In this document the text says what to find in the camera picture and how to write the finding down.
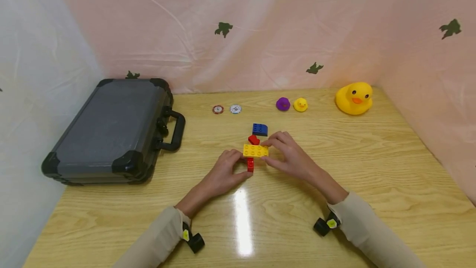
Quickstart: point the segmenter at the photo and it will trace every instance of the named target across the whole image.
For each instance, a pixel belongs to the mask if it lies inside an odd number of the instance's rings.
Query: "yellow lego brick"
[[[268,156],[267,147],[245,144],[243,146],[243,156],[245,158],[260,158],[261,156]]]

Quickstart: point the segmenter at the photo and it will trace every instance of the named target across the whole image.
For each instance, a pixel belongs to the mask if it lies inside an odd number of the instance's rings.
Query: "beige sleeve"
[[[419,268],[422,261],[377,217],[367,202],[350,192],[344,201],[329,205],[345,237],[379,268]]]
[[[190,225],[190,218],[172,206],[164,209],[112,267],[157,268],[181,240],[183,222]]]

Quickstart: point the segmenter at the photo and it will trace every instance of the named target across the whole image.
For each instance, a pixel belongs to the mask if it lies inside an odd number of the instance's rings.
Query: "forearm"
[[[207,202],[209,197],[200,184],[193,187],[174,207],[166,208],[125,252],[113,268],[156,268],[182,239],[185,222]]]
[[[182,238],[182,223],[190,218],[168,207],[113,265],[113,268],[156,268],[165,261]]]
[[[320,167],[317,167],[313,171],[308,182],[316,187],[324,198],[326,198],[326,201],[331,204],[342,202],[349,194],[328,172]]]
[[[347,240],[379,268],[425,267],[357,194],[350,192],[342,202],[328,206],[341,221],[340,229]]]

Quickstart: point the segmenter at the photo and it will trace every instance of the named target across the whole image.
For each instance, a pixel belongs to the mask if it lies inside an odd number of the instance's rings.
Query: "pink fabric backdrop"
[[[475,0],[65,1],[109,77],[175,93],[381,86],[476,202]],[[454,18],[463,32],[442,40]]]

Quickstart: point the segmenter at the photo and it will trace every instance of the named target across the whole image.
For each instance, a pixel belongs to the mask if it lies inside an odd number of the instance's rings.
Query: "red poker chip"
[[[213,107],[212,111],[215,114],[222,114],[223,113],[223,106],[216,105],[216,106]]]

